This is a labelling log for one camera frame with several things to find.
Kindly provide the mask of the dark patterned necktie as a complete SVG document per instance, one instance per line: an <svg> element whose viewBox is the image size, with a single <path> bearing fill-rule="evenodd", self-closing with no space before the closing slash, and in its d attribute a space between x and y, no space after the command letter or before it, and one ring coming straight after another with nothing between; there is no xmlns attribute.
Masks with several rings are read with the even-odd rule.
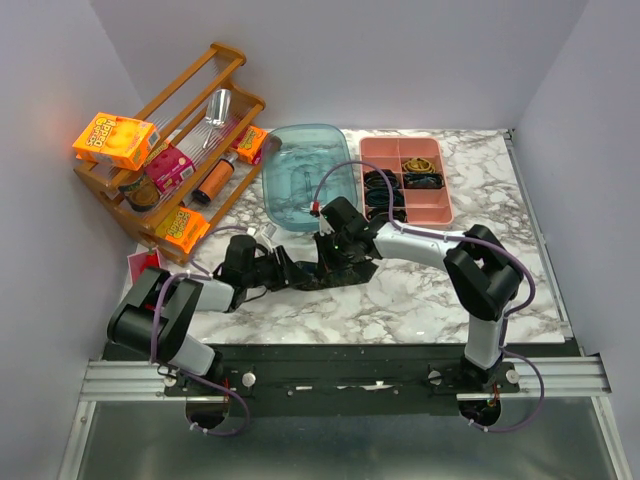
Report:
<svg viewBox="0 0 640 480"><path fill-rule="evenodd" d="M293 289L300 291L319 291L366 284L378 270L378 266L370 260L332 271L327 270L325 265L320 263L300 261L296 265L310 275L310 278L300 285L293 286Z"/></svg>

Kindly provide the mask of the teal transparent plastic tray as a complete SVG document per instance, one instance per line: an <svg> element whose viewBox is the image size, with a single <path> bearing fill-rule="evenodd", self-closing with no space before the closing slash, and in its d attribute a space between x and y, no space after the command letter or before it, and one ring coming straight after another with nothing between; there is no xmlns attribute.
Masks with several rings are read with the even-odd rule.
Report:
<svg viewBox="0 0 640 480"><path fill-rule="evenodd" d="M358 204L358 189L346 137L327 124L281 127L261 147L265 211L272 223L290 232L313 232L313 201L322 205L343 196Z"/></svg>

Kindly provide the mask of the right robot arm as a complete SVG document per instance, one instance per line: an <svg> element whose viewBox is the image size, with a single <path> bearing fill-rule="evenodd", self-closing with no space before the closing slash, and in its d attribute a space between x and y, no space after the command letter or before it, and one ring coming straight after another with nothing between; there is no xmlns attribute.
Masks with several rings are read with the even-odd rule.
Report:
<svg viewBox="0 0 640 480"><path fill-rule="evenodd" d="M446 235L393 219L367 220L344 197L325 206L314 201L310 214L319 220L320 231L315 235L319 260L329 264L326 270L331 273L372 259L410 261L446 272L469 315L461 382L474 392L494 383L504 358L510 304L525 269L491 230L475 225Z"/></svg>

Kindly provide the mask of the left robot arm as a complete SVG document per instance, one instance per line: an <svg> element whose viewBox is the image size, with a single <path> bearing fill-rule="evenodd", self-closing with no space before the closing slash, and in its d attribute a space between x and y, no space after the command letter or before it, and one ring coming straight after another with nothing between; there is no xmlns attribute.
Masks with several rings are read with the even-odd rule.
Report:
<svg viewBox="0 0 640 480"><path fill-rule="evenodd" d="M210 275L171 274L147 268L112 315L107 337L114 344L151 362L183 370L201 395L214 393L223 376L222 354L188 334L194 313L235 311L247 301L247 291L302 288L315 281L317 266L293 261L282 246L272 250L247 234L235 235L224 261Z"/></svg>

